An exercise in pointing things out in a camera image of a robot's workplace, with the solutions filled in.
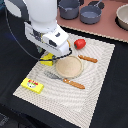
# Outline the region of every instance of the dark table surface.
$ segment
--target dark table surface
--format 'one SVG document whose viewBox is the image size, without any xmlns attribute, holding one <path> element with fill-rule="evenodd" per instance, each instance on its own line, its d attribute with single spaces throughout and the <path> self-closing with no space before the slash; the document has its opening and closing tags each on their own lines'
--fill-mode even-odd
<svg viewBox="0 0 128 128">
<path fill-rule="evenodd" d="M 17 40 L 32 55 L 40 58 L 25 36 L 22 19 L 8 15 Z M 113 56 L 94 111 L 90 128 L 128 128 L 128 44 L 63 28 L 66 32 L 115 44 Z M 0 104 L 27 114 L 52 128 L 78 128 L 48 111 L 34 106 L 13 92 L 31 71 L 37 60 L 27 55 L 12 37 L 5 13 L 0 15 Z"/>
</svg>

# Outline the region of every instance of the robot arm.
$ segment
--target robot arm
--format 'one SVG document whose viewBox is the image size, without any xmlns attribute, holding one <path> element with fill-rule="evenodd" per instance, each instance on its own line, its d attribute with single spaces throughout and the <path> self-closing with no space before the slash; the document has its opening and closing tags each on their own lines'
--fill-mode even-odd
<svg viewBox="0 0 128 128">
<path fill-rule="evenodd" d="M 68 34 L 57 24 L 57 0 L 5 0 L 7 9 L 25 22 L 28 40 L 61 57 L 69 53 Z"/>
</svg>

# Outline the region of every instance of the red tomato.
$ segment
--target red tomato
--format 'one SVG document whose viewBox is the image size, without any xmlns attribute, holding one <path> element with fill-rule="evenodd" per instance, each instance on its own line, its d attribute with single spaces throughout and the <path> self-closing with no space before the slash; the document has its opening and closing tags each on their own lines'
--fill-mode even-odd
<svg viewBox="0 0 128 128">
<path fill-rule="evenodd" d="M 84 39 L 78 39 L 74 42 L 74 46 L 76 49 L 82 49 L 86 45 L 86 42 Z"/>
</svg>

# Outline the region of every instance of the woven placemat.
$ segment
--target woven placemat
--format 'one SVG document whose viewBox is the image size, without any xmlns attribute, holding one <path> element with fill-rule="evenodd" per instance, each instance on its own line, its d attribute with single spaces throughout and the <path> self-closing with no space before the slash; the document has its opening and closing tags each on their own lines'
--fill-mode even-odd
<svg viewBox="0 0 128 128">
<path fill-rule="evenodd" d="M 73 55 L 85 55 L 98 59 L 97 63 L 83 60 L 84 71 L 79 77 L 72 79 L 74 82 L 83 84 L 85 89 L 81 90 L 60 80 L 46 77 L 44 75 L 45 70 L 59 76 L 55 70 L 55 64 L 49 67 L 37 62 L 27 75 L 27 78 L 44 85 L 41 94 L 36 94 L 19 86 L 13 95 L 47 110 L 76 126 L 89 128 L 115 45 L 68 34 Z M 86 40 L 86 46 L 81 50 L 74 48 L 73 43 L 77 39 Z"/>
</svg>

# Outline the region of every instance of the plate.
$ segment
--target plate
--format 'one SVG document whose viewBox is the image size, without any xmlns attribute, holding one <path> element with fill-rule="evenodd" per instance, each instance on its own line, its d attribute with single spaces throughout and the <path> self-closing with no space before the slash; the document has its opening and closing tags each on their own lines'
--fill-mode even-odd
<svg viewBox="0 0 128 128">
<path fill-rule="evenodd" d="M 83 63 L 76 56 L 67 56 L 56 62 L 56 71 L 64 78 L 74 78 L 83 71 Z"/>
</svg>

